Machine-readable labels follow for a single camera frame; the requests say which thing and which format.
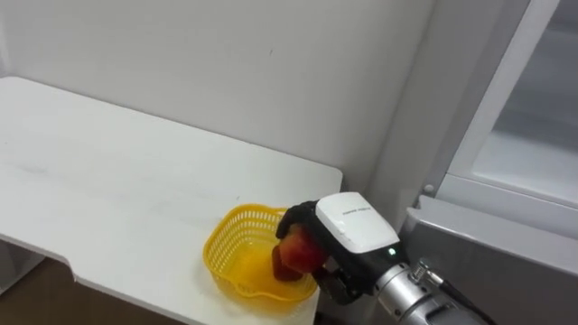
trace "red fruit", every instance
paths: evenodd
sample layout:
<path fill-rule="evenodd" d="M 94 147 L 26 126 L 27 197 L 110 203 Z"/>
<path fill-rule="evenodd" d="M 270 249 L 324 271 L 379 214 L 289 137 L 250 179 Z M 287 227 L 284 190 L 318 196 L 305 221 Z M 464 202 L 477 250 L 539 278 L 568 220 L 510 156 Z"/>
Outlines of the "red fruit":
<path fill-rule="evenodd" d="M 289 234 L 279 244 L 281 261 L 301 274 L 311 273 L 322 267 L 329 257 L 303 226 L 293 225 Z"/>
<path fill-rule="evenodd" d="M 283 265 L 283 262 L 281 262 L 281 256 L 279 254 L 279 245 L 273 248 L 271 256 L 273 257 L 273 275 L 275 276 L 275 279 L 287 282 L 297 281 L 303 277 L 303 274 L 300 274 L 299 272 Z"/>

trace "refrigerator door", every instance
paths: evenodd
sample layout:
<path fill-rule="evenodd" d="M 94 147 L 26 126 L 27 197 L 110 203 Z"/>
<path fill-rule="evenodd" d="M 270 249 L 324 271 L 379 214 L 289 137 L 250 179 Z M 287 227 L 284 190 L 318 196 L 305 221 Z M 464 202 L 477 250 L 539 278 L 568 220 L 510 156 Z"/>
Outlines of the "refrigerator door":
<path fill-rule="evenodd" d="M 528 11 L 540 11 L 540 4 L 551 3 L 436 2 L 372 182 L 364 192 L 394 228 L 401 227 L 406 207 L 415 203 L 422 189 L 439 188 Z"/>
<path fill-rule="evenodd" d="M 498 324 L 576 324 L 578 241 L 420 197 L 401 232 Z"/>
<path fill-rule="evenodd" d="M 459 199 L 476 181 L 567 207 L 563 219 L 578 217 L 578 3 L 556 5 L 535 0 L 527 8 L 447 170 L 444 200 L 497 213 L 475 196 L 473 205 Z M 499 214 L 578 238 L 566 220 L 536 222 L 522 207 Z"/>

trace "white tabletop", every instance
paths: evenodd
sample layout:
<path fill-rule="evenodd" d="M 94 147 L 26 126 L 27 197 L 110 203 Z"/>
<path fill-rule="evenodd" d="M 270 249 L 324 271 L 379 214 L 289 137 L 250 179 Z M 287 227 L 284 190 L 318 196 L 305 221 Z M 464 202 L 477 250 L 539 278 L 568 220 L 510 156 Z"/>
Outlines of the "white tabletop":
<path fill-rule="evenodd" d="M 290 206 L 340 183 L 340 171 L 318 163 L 0 79 L 0 238 L 67 263 L 79 283 L 176 320 L 311 324 L 317 295 L 291 318 L 247 312 L 221 295 L 201 250 L 238 204 Z"/>

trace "yellow plastic basket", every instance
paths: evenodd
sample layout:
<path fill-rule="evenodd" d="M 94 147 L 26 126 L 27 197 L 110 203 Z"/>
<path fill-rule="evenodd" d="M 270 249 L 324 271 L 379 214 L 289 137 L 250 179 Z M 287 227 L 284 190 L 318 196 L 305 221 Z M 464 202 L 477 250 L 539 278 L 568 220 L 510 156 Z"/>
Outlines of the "yellow plastic basket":
<path fill-rule="evenodd" d="M 230 298 L 265 311 L 287 312 L 315 292 L 317 283 L 310 275 L 288 283 L 273 276 L 271 250 L 279 243 L 275 230 L 284 212 L 258 204 L 241 205 L 213 230 L 203 260 Z"/>

